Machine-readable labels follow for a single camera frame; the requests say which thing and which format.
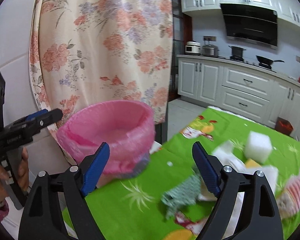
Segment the left hand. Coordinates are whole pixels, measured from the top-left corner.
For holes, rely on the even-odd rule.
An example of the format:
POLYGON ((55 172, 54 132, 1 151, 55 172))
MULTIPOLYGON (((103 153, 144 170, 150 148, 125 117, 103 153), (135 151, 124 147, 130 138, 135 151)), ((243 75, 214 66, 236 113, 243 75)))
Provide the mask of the left hand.
MULTIPOLYGON (((21 154, 21 162, 18 168, 18 184, 23 191, 27 191, 29 186, 29 163, 28 163, 28 152, 24 147, 21 154)), ((8 196, 6 190, 1 183, 2 180, 8 180, 9 175, 7 171, 0 165, 0 204, 5 201, 8 196)))

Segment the pink sleeve forearm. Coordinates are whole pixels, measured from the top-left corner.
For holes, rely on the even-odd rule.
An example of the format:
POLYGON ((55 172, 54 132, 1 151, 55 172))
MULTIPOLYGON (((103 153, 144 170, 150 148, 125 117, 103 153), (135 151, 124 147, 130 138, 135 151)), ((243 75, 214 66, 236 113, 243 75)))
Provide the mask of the pink sleeve forearm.
POLYGON ((4 199, 2 202, 0 202, 0 222, 8 215, 8 213, 9 213, 8 203, 4 199))

